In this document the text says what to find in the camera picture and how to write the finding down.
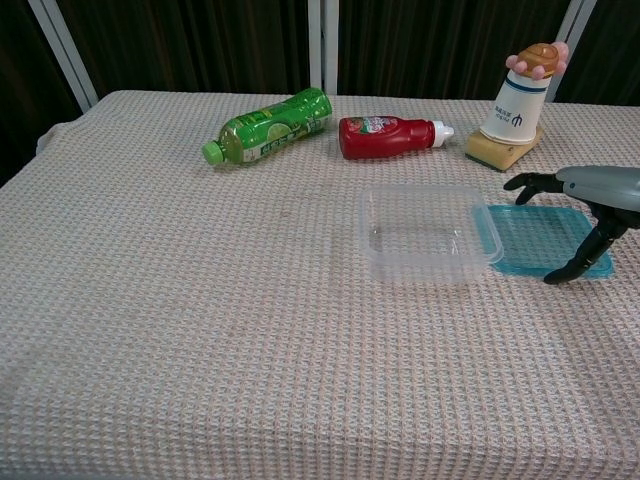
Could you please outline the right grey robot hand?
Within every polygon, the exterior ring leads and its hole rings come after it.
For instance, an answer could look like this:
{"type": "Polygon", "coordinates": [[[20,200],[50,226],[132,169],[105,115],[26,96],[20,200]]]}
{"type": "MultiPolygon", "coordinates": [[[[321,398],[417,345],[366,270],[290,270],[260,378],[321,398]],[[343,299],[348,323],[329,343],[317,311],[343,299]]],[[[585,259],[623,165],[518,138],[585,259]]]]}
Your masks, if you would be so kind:
{"type": "Polygon", "coordinates": [[[565,266],[544,277],[557,285],[582,276],[629,229],[639,227],[639,170],[620,166],[570,166],[552,174],[520,173],[503,188],[518,189],[518,205],[539,193],[564,193],[589,206],[597,224],[565,266]]]}

